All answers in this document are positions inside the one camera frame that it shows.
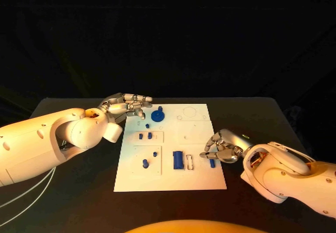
white board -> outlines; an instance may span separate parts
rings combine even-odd
[[[154,122],[150,114],[163,107],[164,120]],[[219,160],[210,168],[209,159],[199,157],[213,135],[206,104],[154,104],[144,108],[145,120],[125,120],[115,192],[226,189]],[[183,152],[184,169],[173,169],[173,151]],[[187,170],[187,155],[191,168]]]

robotic arm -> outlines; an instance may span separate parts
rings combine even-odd
[[[115,142],[125,116],[145,118],[141,107],[151,97],[109,96],[96,108],[72,108],[0,128],[0,186],[41,174],[92,148],[105,138]]]
[[[217,152],[207,152],[216,144]],[[222,129],[206,143],[200,157],[233,163],[243,158],[240,178],[272,202],[298,199],[320,214],[336,218],[336,165],[269,142],[253,145],[248,136]]]

white cable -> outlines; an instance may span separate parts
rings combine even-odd
[[[34,186],[30,187],[28,190],[26,190],[16,198],[13,198],[8,202],[5,202],[3,205],[0,205],[0,208],[4,207],[8,203],[11,203],[14,200],[17,200],[23,195],[26,195],[36,187],[37,185],[43,182],[43,180],[47,178],[49,174],[52,173],[54,168],[50,169],[47,175],[44,176],[44,178],[34,184]]]
[[[52,179],[52,177],[53,177],[54,170],[56,170],[56,167],[52,169],[50,179]],[[37,199],[40,198],[40,196],[41,196],[41,194],[43,194],[43,192],[44,192],[44,190],[46,190],[46,188],[47,188],[47,186],[49,186],[50,179],[49,179],[49,181],[47,181],[47,184],[46,184],[46,186],[44,186],[44,189],[41,190],[41,192],[40,192],[40,194],[39,194],[39,197],[34,199],[34,201],[31,202],[31,204],[21,210],[21,212],[18,212],[18,214],[17,214],[14,217],[11,217],[11,218],[0,225],[0,227],[1,227],[5,223],[8,223],[13,219],[16,219],[16,218],[21,215],[21,213],[30,208],[30,206],[33,205],[33,203],[34,203],[34,202],[37,201]]]

black table surface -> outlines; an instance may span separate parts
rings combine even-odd
[[[69,108],[96,107],[101,99],[43,99],[31,117]],[[256,143],[275,141],[304,151],[294,131],[269,98],[157,98],[152,103],[206,103],[215,132],[243,130]],[[56,168],[50,185],[28,210],[1,232],[124,232],[154,222],[203,219],[249,226],[266,232],[331,232],[333,218],[298,200],[268,201],[239,178],[242,159],[222,163],[227,190],[114,192],[121,139],[105,139]],[[43,178],[0,188],[0,203],[13,199]],[[46,182],[0,210],[8,220],[37,197]]]

robotic hand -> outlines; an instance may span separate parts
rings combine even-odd
[[[217,152],[207,152],[213,144]],[[336,164],[317,162],[275,142],[253,145],[248,136],[227,129],[210,137],[204,151],[202,158],[225,163],[243,158],[240,178],[268,200],[281,203],[292,197],[320,214],[336,218]]]
[[[105,138],[115,142],[125,116],[145,118],[151,97],[116,93],[96,108],[72,108],[0,128],[0,186],[52,169]]]

